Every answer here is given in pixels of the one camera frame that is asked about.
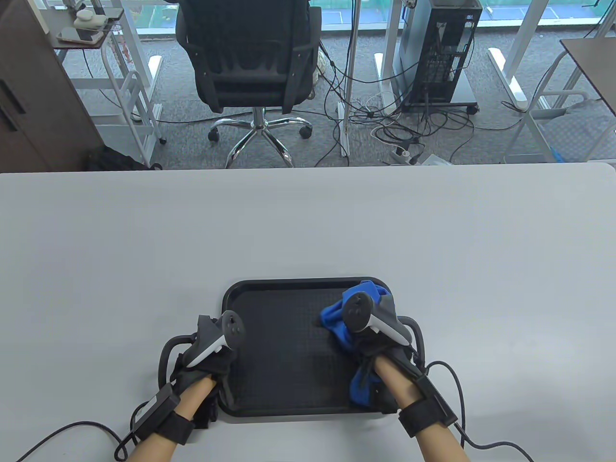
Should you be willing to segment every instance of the office chair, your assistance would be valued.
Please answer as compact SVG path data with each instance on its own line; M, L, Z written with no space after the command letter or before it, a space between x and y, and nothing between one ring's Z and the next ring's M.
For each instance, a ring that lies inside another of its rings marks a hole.
M253 108L252 122L224 118L208 133L208 139L216 142L223 125L249 131L229 152L225 168L257 134L293 167L289 151L271 130L300 124L299 134L307 139L312 125L300 117L268 121L265 108L282 107L288 114L312 91L321 8L309 7L308 0L180 0L179 4L176 38L195 69L199 98L216 113L225 107Z

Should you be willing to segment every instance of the chair base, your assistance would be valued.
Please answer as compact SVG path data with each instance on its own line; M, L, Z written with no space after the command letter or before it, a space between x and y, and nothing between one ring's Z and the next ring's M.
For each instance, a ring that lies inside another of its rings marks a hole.
M249 130L249 132L235 146L233 146L233 149L231 149L229 155L227 155L225 168L229 168L233 165L235 159L238 158L244 148L255 136L257 136L257 134L261 134L261 136L263 136L263 138L265 138L268 143L276 149L276 152L280 155L280 157L282 157L282 160L285 162L287 167L293 167L293 159L291 159L289 151L274 135L272 135L270 130L295 124L303 125L303 127L299 130L302 138L306 139L312 135L312 124L308 122L308 120L302 119L301 117L287 117L270 122L265 120L265 108L254 107L252 122L237 119L219 119L209 129L208 139L211 141L218 141L218 127L223 125Z

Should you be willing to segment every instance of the wrist strap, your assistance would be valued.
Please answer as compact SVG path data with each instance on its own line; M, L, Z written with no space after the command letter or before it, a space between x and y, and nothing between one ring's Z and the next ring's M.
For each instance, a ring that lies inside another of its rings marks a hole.
M193 422L173 411L156 429L156 433L174 443L185 445L194 428Z
M398 416L398 420L411 438L444 418L445 413L434 395L405 407Z

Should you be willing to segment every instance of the gray carpet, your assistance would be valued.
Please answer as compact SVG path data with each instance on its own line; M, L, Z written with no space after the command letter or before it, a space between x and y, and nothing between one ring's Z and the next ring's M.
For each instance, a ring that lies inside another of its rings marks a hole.
M582 30L545 29L535 34L517 72L517 78L527 97L533 94L541 76L562 50L558 42L559 39L581 37L584 33ZM508 100L508 96L487 57L486 51L488 47L499 47L504 53L507 53L514 37L515 31L479 30L476 34L475 49L466 72L480 106L480 112L472 117L473 122L478 128L507 127L519 119L517 113L500 104L500 101ZM334 61L339 67L342 67L346 56L348 38L345 36L325 36L323 43ZM373 54L383 51L383 47L384 35L360 36L357 47L356 78L363 80L376 79ZM175 41L146 41L144 42L144 49L148 55L160 54L163 56L163 66L153 96L155 102L163 104L161 119L186 121L216 116L198 98L193 68L186 53ZM100 57L95 54L89 54L88 61L95 75L104 75L102 65L100 64ZM79 53L73 52L68 55L65 61L65 68L70 76L87 75L83 65L83 56ZM572 70L573 63L570 59L565 58L561 63L560 69L553 77L552 87L562 88ZM578 87L586 89L595 95L584 77L578 83ZM316 88L316 98L314 100L307 100L296 108L322 112L323 99L327 89L328 84L320 79ZM363 102L377 92L377 84L355 83L353 98ZM96 91L81 91L80 94L90 111L104 111L113 108ZM336 97L334 95L328 99L328 113L335 115L335 109ZM225 114L245 110L247 109L229 108L225 111ZM291 152L296 166L310 167L334 144L332 130L335 123L320 115L298 115L307 118L314 125L313 135L310 139L301 139L295 126L277 129L275 135ZM270 119L278 117L280 117L280 113L268 115ZM413 126L416 117L403 115L399 121ZM156 146L152 161L161 163L165 169L222 168L229 150L245 131L223 127L221 129L220 141L214 144L207 139L210 124L162 124L163 135L167 138L168 143L164 146ZM349 142L351 144L350 162L352 166L383 165L383 161L390 162L390 148L371 138L370 131L371 127L351 126ZM503 151L511 139L511 132L511 130L475 130L472 140L456 152L453 160L454 163L480 164L502 162ZM426 144L426 149L421 159L424 159L430 153L434 153L442 158L448 158L454 149L470 136L471 129L464 128L459 131L440 130L433 136L425 137L422 141ZM130 142L131 139L127 138L126 140L117 140L115 145L122 146L122 143ZM532 153L536 151L530 134L523 133L517 141L514 153ZM344 165L346 165L346 161L341 158L339 147L336 147L320 164L320 166ZM284 163L269 144L264 139L258 137L248 145L233 167L279 168L284 167Z

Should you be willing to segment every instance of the desktop computer tower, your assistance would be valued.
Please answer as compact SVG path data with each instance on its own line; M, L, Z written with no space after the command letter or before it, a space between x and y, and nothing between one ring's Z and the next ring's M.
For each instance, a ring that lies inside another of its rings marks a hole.
M451 102L481 12L479 0L417 0L405 8L392 79L403 111Z

